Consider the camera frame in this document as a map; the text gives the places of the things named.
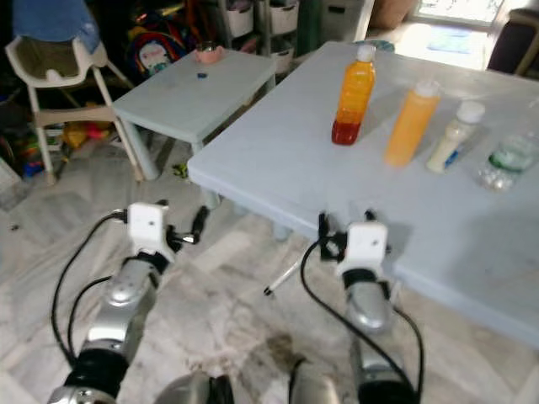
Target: marble floor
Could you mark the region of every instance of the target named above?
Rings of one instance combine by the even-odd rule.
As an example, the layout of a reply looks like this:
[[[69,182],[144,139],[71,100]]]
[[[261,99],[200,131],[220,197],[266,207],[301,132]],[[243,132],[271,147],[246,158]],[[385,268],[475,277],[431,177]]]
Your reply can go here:
[[[189,148],[177,142],[163,175],[136,184],[123,152],[90,144],[67,164],[57,185],[32,181],[27,199],[0,211],[0,398],[2,403],[46,402],[68,367],[53,342],[49,309],[56,277],[89,227],[109,210],[136,200],[168,199],[170,220],[189,229],[200,204],[192,183],[175,177],[171,165]],[[298,354],[320,364],[338,381],[343,402],[350,393],[347,335],[290,279],[273,298],[262,290],[303,253],[307,240],[272,237],[271,224],[256,215],[234,214],[229,201],[211,212],[202,242],[188,246],[165,275],[156,307],[118,401],[152,402],[174,378],[193,369],[232,376],[237,402],[286,402],[291,363]],[[99,231],[67,276],[60,318],[90,279],[114,272],[129,253],[125,228]],[[342,308],[340,282],[327,264],[312,261],[318,292]],[[79,346],[102,290],[92,290],[79,308]],[[454,311],[403,290],[404,309],[418,321],[426,343],[427,404],[537,404],[537,353]],[[398,342],[415,375],[414,337],[403,324]]]

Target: red liquid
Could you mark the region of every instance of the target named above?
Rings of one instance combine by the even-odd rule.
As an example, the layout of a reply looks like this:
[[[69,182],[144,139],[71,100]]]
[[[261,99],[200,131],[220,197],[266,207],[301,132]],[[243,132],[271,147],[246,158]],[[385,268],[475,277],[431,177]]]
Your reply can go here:
[[[334,127],[331,130],[331,140],[336,145],[353,145],[360,133],[361,124],[345,124],[334,121]]]

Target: small light blue table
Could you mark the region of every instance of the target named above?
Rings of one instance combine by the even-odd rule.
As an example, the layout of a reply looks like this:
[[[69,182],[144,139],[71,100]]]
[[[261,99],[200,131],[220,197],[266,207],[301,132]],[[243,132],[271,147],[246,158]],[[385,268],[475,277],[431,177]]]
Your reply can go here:
[[[201,72],[205,78],[198,78]],[[145,179],[155,179],[159,172],[136,125],[187,141],[197,153],[203,140],[264,85],[266,90],[275,86],[275,63],[270,58],[226,50],[222,60],[204,65],[189,54],[116,100],[114,108]],[[203,192],[205,204],[215,208],[217,194]]]
[[[474,178],[499,140],[514,133],[539,82],[378,51],[360,139],[336,146],[331,126],[355,53],[352,45],[324,45],[195,155],[189,175],[311,239],[320,211],[346,226],[373,208],[389,228],[388,272],[539,348],[539,166],[506,194]],[[406,92],[421,77],[438,80],[444,96],[415,159],[389,167],[384,149]],[[487,109],[477,145],[445,175],[433,174],[424,165],[463,98]]]

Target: white bottle cap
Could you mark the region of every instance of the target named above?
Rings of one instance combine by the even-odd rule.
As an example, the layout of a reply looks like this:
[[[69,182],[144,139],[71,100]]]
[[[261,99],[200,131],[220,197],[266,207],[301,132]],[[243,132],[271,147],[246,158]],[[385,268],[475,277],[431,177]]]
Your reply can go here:
[[[374,54],[376,52],[376,47],[373,45],[363,44],[357,48],[357,60],[358,61],[372,61],[374,59]]]
[[[485,114],[485,106],[475,101],[462,101],[456,112],[456,117],[467,124],[476,124]]]
[[[419,80],[415,85],[414,92],[425,98],[438,97],[440,95],[440,84],[431,79]]]

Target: pink bowl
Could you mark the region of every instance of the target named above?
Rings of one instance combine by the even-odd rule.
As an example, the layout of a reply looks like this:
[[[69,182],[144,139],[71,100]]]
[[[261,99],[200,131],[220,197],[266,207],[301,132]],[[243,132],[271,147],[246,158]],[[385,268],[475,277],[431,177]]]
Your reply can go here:
[[[218,62],[224,54],[225,50],[222,46],[217,46],[214,50],[195,50],[195,60],[209,65]]]

